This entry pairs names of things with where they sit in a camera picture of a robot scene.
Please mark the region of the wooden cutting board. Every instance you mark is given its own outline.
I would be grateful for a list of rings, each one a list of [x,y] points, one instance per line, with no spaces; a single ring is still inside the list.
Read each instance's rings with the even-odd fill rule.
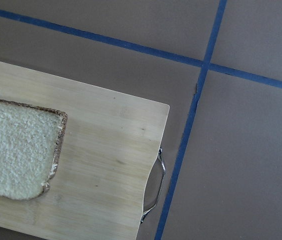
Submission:
[[[134,240],[169,106],[0,62],[0,99],[68,115],[50,190],[0,197],[0,227],[47,240]]]

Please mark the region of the bread slice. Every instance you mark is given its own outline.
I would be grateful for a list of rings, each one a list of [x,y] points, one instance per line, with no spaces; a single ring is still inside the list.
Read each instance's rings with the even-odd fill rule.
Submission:
[[[0,99],[0,196],[30,200],[49,191],[67,113]]]

